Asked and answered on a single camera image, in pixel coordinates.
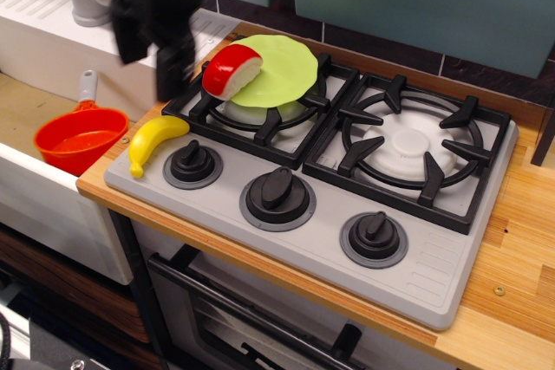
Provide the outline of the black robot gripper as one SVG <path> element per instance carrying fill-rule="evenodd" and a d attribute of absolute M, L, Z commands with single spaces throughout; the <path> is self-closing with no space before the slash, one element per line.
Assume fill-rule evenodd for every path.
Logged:
<path fill-rule="evenodd" d="M 195 63 L 190 18 L 202 0 L 112 0 L 110 14 L 121 61 L 130 64 L 147 57 L 155 44 L 156 94 L 171 101 L 184 93 Z"/>

